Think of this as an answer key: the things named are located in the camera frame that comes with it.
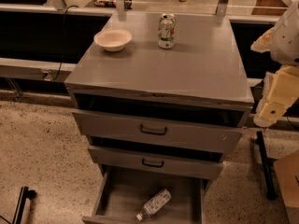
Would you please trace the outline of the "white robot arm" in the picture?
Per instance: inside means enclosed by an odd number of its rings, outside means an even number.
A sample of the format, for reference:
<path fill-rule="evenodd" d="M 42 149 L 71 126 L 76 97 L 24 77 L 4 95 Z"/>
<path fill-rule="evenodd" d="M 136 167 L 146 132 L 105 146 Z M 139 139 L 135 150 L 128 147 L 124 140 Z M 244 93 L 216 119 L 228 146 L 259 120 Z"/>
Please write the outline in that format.
<path fill-rule="evenodd" d="M 273 28 L 263 33 L 250 47 L 269 51 L 273 61 L 281 64 L 275 73 L 267 72 L 263 80 L 263 97 L 258 103 L 254 124 L 270 127 L 299 98 L 299 4 L 295 0 Z"/>

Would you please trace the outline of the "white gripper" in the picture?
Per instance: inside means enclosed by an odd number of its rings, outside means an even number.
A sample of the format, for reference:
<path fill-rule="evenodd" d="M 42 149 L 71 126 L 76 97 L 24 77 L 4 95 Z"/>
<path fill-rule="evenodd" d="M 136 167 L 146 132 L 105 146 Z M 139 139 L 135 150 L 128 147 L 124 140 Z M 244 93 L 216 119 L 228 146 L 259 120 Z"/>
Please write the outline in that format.
<path fill-rule="evenodd" d="M 273 32 L 273 28 L 268 29 L 252 43 L 250 49 L 259 53 L 271 51 Z M 263 128 L 272 126 L 298 98 L 299 68 L 282 65 L 273 76 L 273 82 L 267 96 L 270 103 L 258 104 L 253 118 L 254 124 Z"/>

